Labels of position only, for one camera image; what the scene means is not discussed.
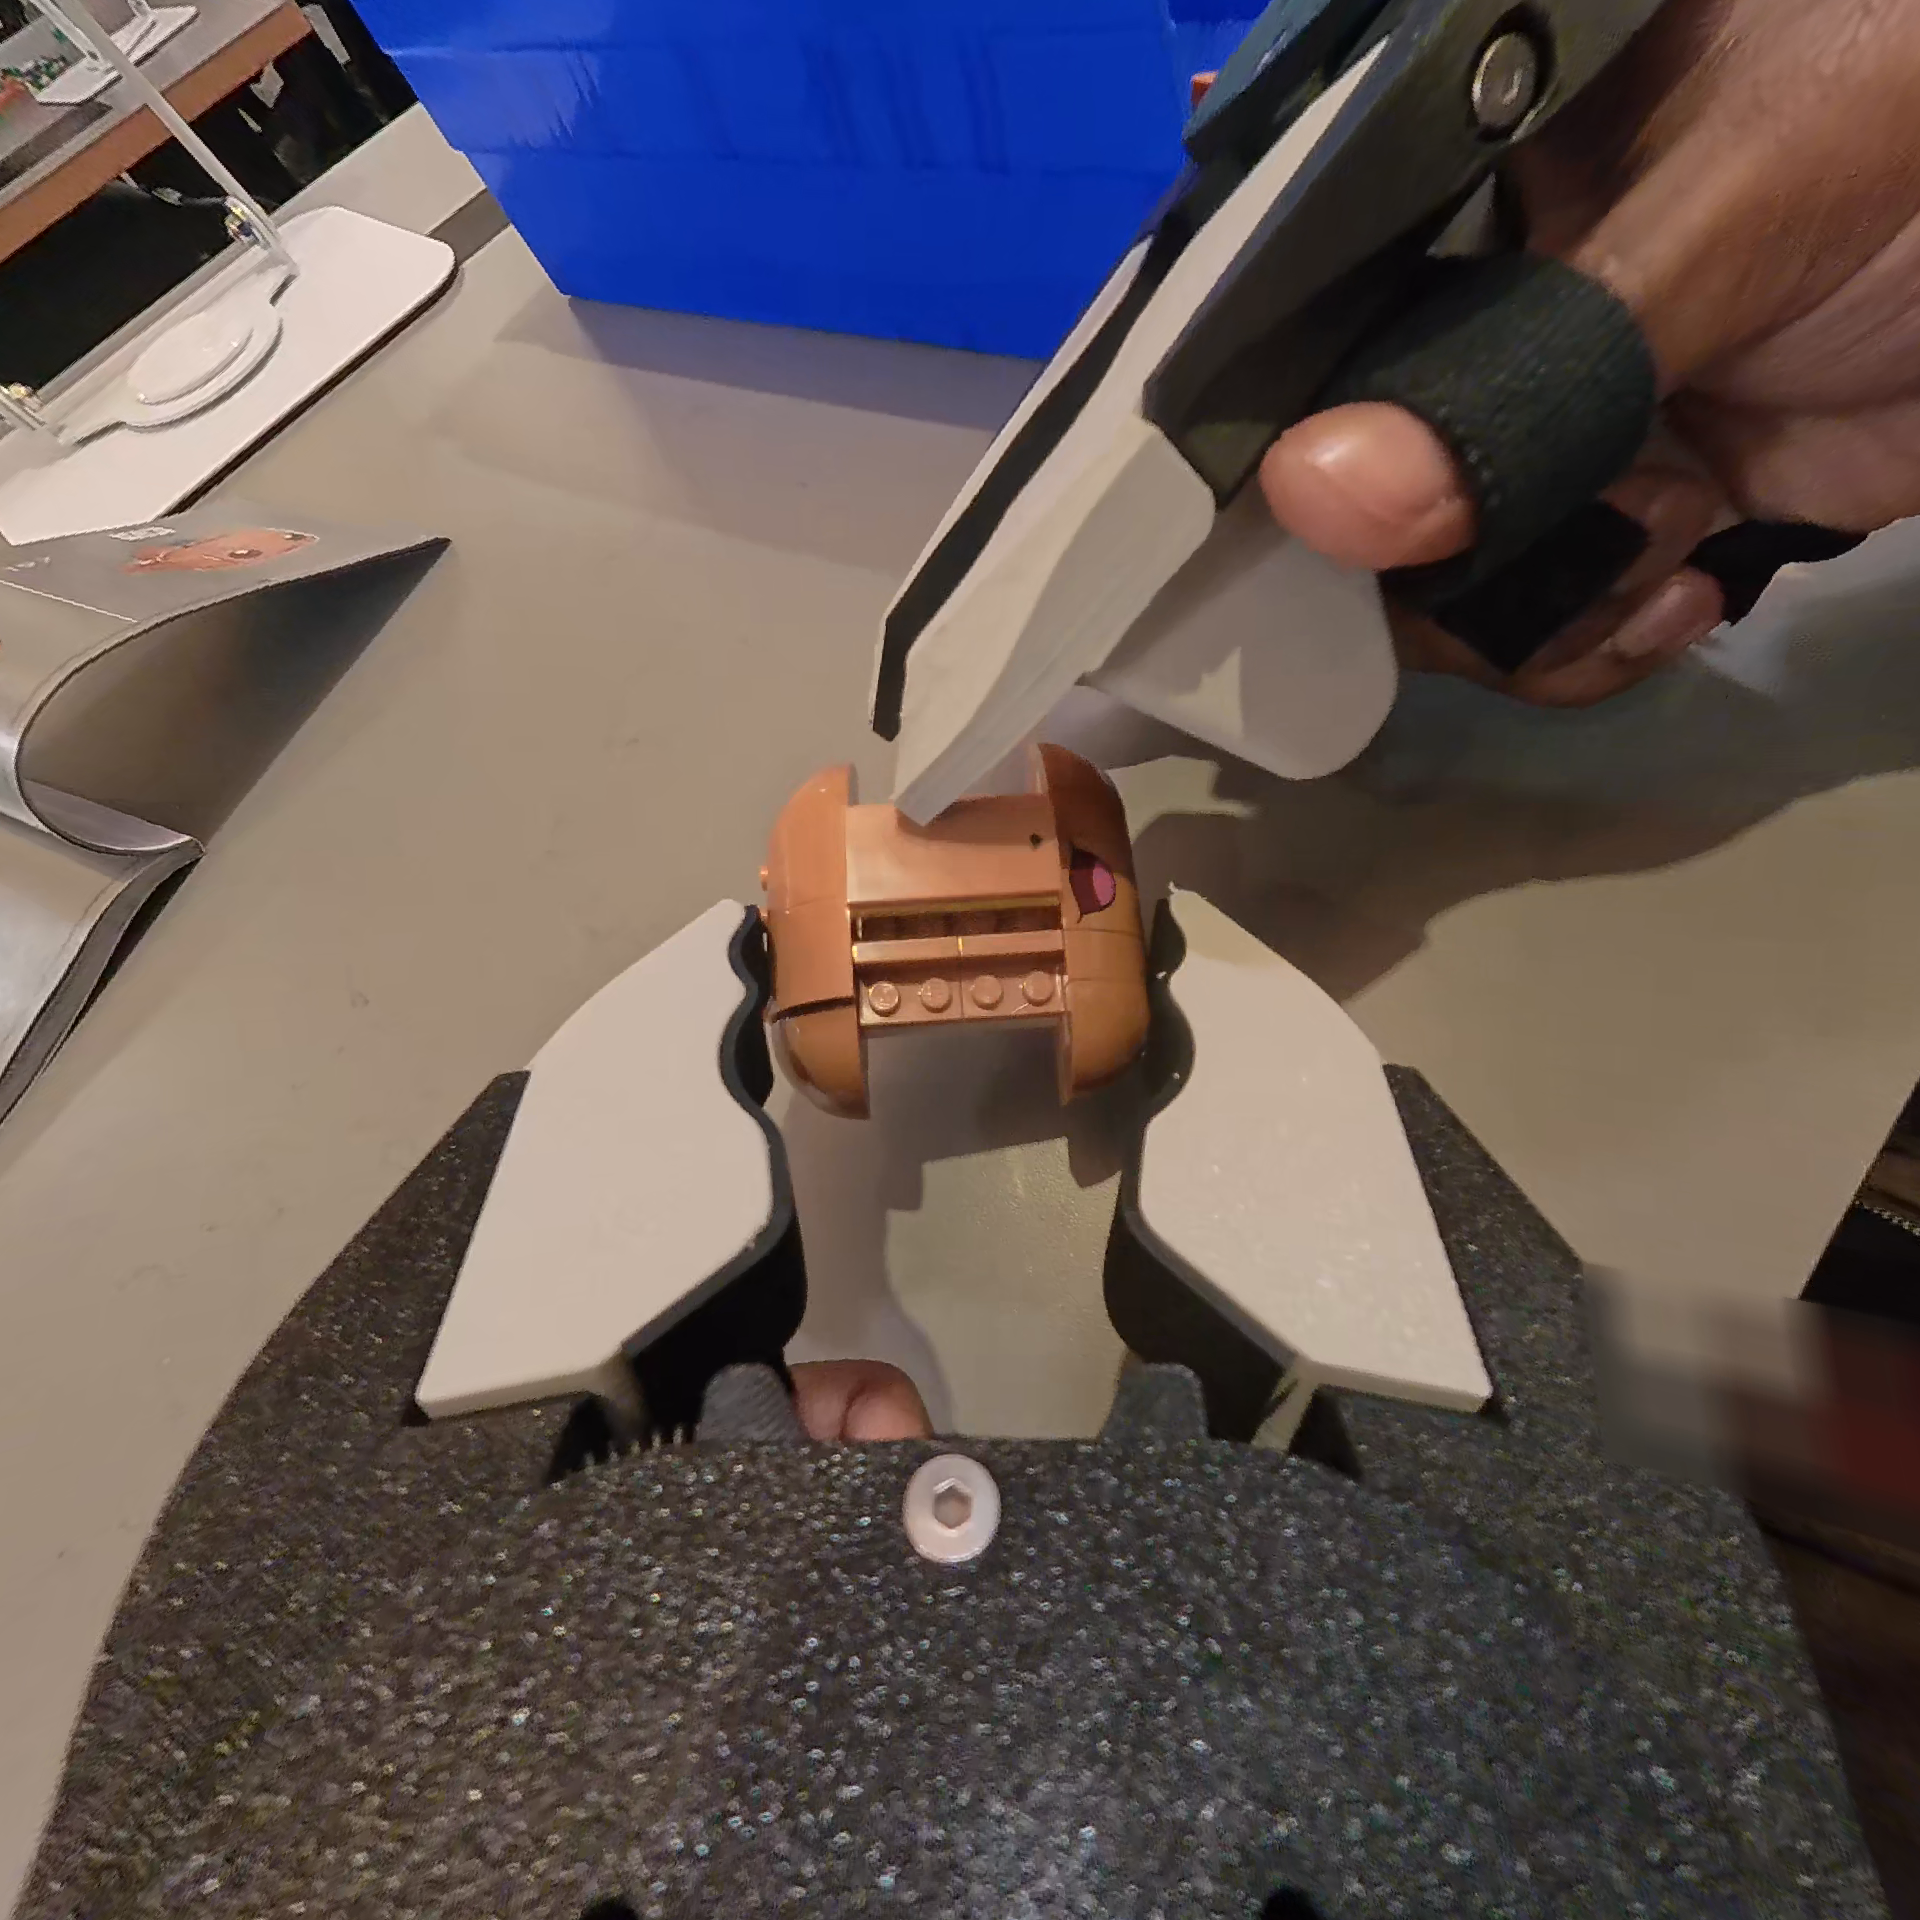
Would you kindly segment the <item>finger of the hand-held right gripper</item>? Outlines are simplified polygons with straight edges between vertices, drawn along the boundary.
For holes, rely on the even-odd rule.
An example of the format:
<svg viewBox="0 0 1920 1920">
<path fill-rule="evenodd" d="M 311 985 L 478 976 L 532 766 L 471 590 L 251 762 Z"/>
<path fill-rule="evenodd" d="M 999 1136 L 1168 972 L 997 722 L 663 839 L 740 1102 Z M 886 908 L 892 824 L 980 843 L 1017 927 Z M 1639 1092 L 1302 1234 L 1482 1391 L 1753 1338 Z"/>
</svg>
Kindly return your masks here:
<svg viewBox="0 0 1920 1920">
<path fill-rule="evenodd" d="M 1095 707 L 1106 700 L 1261 773 L 1310 783 L 1377 739 L 1399 676 L 1377 579 L 1284 537 L 1242 494 L 1035 736 L 1096 758 Z"/>
<path fill-rule="evenodd" d="M 1096 324 L 1119 322 L 1124 298 L 1143 294 L 1100 382 L 1001 512 L 983 553 L 944 586 L 934 564 L 941 543 L 922 548 L 909 584 L 931 589 L 933 611 L 905 648 L 894 725 L 892 800 L 913 820 L 931 822 L 980 791 L 1069 688 L 1109 661 L 1225 512 L 1146 421 L 1146 379 L 1261 217 L 1331 142 L 1385 54 L 1387 47 L 1365 54 L 1305 110 L 1158 284 L 1148 284 L 1148 244 L 1133 248 L 936 529 L 948 538 L 962 512 L 989 499 L 991 481 L 1011 468 L 1019 430 L 1039 424 L 1045 400 L 1066 399 L 1069 375 L 1093 363 Z"/>
</svg>

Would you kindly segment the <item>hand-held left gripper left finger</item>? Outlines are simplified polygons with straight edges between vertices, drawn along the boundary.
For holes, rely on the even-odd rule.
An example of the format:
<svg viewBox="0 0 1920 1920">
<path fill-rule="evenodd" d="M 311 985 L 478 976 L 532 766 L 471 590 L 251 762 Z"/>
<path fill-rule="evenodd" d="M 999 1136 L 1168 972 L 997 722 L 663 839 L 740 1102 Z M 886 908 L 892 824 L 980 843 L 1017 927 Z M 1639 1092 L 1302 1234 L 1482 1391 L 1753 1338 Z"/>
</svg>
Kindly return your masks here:
<svg viewBox="0 0 1920 1920">
<path fill-rule="evenodd" d="M 415 1400 L 433 1421 L 592 1395 L 688 1426 L 804 1313 L 766 1113 L 761 914 L 725 899 L 612 976 L 527 1068 Z"/>
</svg>

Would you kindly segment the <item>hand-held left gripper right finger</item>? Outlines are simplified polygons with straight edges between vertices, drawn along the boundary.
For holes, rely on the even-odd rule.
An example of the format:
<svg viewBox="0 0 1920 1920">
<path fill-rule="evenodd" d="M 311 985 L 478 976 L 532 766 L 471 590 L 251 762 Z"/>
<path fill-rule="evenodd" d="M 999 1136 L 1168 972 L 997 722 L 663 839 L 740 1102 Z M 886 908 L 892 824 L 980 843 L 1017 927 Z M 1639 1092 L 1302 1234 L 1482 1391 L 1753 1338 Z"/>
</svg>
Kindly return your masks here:
<svg viewBox="0 0 1920 1920">
<path fill-rule="evenodd" d="M 1380 1053 L 1205 895 L 1161 902 L 1145 1119 L 1109 1317 L 1201 1383 L 1211 1423 L 1298 1423 L 1322 1388 L 1480 1414 L 1495 1383 Z"/>
</svg>

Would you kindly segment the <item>brown lego assembly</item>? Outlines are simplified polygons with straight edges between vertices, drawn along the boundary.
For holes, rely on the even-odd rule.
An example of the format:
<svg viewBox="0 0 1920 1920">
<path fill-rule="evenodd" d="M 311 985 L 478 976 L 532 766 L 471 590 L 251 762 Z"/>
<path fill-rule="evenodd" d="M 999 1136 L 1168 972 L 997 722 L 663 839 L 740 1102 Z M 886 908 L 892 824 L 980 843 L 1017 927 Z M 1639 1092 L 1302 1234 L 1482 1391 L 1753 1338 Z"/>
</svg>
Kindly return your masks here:
<svg viewBox="0 0 1920 1920">
<path fill-rule="evenodd" d="M 1060 744 L 1025 791 L 931 824 L 862 804 L 831 766 L 780 808 L 761 871 L 766 1033 L 789 1080 L 866 1119 L 870 1047 L 938 1029 L 1043 1029 L 1064 1102 L 1117 1083 L 1150 1008 L 1135 844 L 1117 787 Z"/>
</svg>

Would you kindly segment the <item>large blue plastic bin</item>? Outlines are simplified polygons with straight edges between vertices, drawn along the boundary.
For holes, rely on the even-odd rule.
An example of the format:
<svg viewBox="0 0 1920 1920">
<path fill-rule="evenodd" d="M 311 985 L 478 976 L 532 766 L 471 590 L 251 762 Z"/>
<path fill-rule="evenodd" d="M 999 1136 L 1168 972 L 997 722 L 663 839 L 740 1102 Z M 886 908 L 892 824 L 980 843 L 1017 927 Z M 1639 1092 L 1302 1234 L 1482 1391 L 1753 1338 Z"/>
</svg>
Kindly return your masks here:
<svg viewBox="0 0 1920 1920">
<path fill-rule="evenodd" d="M 573 298 L 1047 360 L 1256 2 L 367 2 Z"/>
</svg>

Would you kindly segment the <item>lego instruction booklet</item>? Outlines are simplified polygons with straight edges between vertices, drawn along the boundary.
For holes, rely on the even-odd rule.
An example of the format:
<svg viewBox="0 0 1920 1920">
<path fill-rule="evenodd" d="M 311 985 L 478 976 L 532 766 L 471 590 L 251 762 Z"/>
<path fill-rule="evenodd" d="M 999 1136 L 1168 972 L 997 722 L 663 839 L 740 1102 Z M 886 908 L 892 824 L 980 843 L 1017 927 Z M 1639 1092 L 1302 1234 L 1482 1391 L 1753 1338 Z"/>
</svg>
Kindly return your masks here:
<svg viewBox="0 0 1920 1920">
<path fill-rule="evenodd" d="M 249 503 L 5 544 L 5 1115 L 446 548 Z"/>
</svg>

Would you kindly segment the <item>person's left hand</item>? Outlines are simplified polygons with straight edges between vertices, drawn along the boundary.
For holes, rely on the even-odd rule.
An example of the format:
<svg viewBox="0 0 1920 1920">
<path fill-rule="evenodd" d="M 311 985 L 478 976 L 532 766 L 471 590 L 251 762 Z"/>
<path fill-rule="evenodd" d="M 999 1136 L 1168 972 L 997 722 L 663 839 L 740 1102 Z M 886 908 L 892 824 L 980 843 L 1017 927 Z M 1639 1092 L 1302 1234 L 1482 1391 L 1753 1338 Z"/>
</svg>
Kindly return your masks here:
<svg viewBox="0 0 1920 1920">
<path fill-rule="evenodd" d="M 797 1416 L 817 1444 L 919 1443 L 934 1434 L 919 1387 L 890 1363 L 807 1360 L 789 1372 Z"/>
</svg>

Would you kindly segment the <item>white flat stand base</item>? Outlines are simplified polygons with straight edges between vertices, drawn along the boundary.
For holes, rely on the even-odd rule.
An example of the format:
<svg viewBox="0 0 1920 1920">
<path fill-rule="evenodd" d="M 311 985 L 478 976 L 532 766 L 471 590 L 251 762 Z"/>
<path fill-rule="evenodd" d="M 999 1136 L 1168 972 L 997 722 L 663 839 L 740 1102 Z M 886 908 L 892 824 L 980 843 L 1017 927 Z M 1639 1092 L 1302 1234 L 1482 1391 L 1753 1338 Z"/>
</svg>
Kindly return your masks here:
<svg viewBox="0 0 1920 1920">
<path fill-rule="evenodd" d="M 347 206 L 247 246 L 5 435 L 13 546 L 158 525 L 451 287 L 451 244 Z"/>
</svg>

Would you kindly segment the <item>long wooden desk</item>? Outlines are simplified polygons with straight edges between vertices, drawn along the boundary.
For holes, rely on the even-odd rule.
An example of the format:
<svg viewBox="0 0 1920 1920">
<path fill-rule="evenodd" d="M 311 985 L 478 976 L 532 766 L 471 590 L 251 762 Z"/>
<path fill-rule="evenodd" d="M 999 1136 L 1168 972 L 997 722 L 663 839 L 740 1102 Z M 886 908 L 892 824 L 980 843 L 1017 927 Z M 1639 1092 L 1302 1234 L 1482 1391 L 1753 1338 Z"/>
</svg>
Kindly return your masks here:
<svg viewBox="0 0 1920 1920">
<path fill-rule="evenodd" d="M 198 19 L 141 73 L 188 123 L 314 37 L 298 5 L 198 2 Z M 104 185 L 175 138 L 126 83 L 94 103 L 23 101 L 3 118 L 3 259 L 31 246 Z"/>
</svg>

